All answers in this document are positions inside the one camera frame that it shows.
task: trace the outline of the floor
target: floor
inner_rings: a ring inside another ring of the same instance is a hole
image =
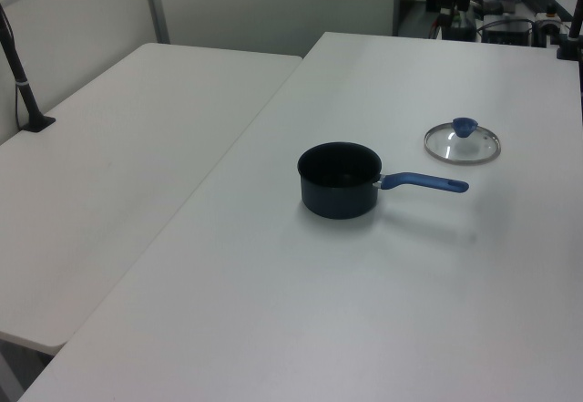
[[[436,18],[437,13],[425,12],[425,1],[401,0],[398,36],[427,39]]]
[[[0,402],[16,402],[52,356],[0,341]]]

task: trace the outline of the metal rim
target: metal rim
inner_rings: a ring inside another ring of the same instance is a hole
[[[442,162],[454,163],[455,165],[480,165],[482,163],[491,162],[492,160],[494,160],[495,158],[500,156],[500,151],[502,150],[502,146],[500,145],[500,139],[498,138],[498,136],[496,136],[490,130],[484,129],[483,127],[478,126],[478,128],[476,130],[480,130],[481,133],[484,133],[487,136],[489,136],[490,139],[493,140],[496,144],[496,151],[494,152],[494,154],[492,156],[490,156],[488,158],[480,159],[480,160],[455,160],[455,159],[444,158],[443,156],[440,156],[440,155],[436,154],[435,152],[431,151],[429,149],[429,147],[427,146],[427,140],[429,139],[429,137],[441,129],[454,129],[454,128],[452,127],[451,122],[446,122],[445,124],[440,124],[439,126],[433,127],[427,133],[425,133],[424,148],[425,148],[425,151],[427,151],[431,156],[433,156],[434,158],[436,158],[438,160],[441,160]]]

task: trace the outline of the black saucepan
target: black saucepan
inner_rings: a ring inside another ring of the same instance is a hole
[[[302,154],[302,200],[322,217],[336,220],[358,217],[374,207],[378,190],[410,184],[451,192],[466,192],[464,181],[442,179],[412,172],[381,174],[378,155],[363,145],[331,142]]]

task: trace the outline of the white table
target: white table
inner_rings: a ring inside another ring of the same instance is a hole
[[[145,45],[0,147],[0,339],[54,354],[300,63]]]
[[[499,158],[424,152],[459,116]],[[296,161],[338,139],[470,190],[317,217]],[[582,179],[576,65],[326,34],[22,400],[582,400]]]

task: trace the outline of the equipment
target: equipment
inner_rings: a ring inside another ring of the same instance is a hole
[[[535,13],[545,13],[550,5],[557,9],[558,17],[564,22],[572,22],[573,15],[556,0],[522,0],[525,5]]]
[[[36,104],[35,96],[33,95],[33,90],[28,84],[28,78],[26,78],[25,70],[20,63],[20,58],[18,53],[16,53],[15,38],[12,34],[12,28],[8,22],[8,18],[4,12],[4,9],[0,5],[0,43],[8,59],[8,64],[12,69],[12,73],[15,76],[16,86],[20,91],[22,100],[25,102],[26,109],[28,110],[28,124],[22,127],[22,130],[32,131],[38,133],[39,131],[45,129],[55,122],[54,118],[46,117],[38,109]]]
[[[484,18],[482,42],[485,44],[528,46],[530,24],[513,18],[509,21],[506,16],[488,16]]]

